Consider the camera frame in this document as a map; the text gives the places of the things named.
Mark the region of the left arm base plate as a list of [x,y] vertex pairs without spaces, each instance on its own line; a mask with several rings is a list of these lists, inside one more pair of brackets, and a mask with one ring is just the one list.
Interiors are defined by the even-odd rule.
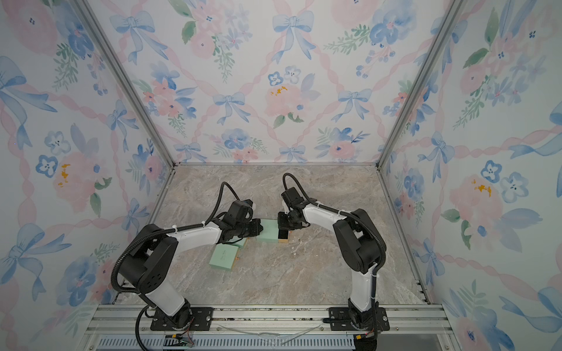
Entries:
[[152,331],[209,331],[214,313],[212,307],[190,307],[180,309],[174,316],[168,316],[156,308],[152,317]]

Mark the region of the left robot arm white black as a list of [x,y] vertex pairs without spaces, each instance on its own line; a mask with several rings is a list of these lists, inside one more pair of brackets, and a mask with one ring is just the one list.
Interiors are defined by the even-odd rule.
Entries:
[[226,213],[208,222],[170,229],[146,225],[117,259],[111,272],[112,288],[139,295],[168,328],[186,328],[193,318],[190,303],[167,278],[174,257],[259,235],[263,226],[253,217],[253,209],[252,200],[235,200]]

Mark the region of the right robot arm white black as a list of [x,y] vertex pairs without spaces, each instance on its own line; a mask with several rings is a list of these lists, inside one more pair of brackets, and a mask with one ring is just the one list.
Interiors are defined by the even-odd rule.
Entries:
[[317,225],[335,235],[343,260],[351,269],[349,323],[358,330],[378,330],[377,275],[386,262],[386,244],[366,211],[342,211],[299,194],[291,187],[281,194],[285,211],[279,229],[292,231]]

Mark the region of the small green jewelry box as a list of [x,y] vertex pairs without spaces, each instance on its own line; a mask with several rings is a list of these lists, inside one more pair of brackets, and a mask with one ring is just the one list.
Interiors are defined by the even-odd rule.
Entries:
[[229,244],[216,245],[209,265],[215,269],[230,271],[237,258],[239,248]]

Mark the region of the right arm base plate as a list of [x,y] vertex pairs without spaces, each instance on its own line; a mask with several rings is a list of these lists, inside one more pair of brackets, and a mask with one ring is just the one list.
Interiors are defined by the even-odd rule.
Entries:
[[350,307],[328,308],[329,317],[323,318],[323,323],[330,325],[332,331],[389,331],[389,318],[386,310],[375,307],[366,312],[359,312]]

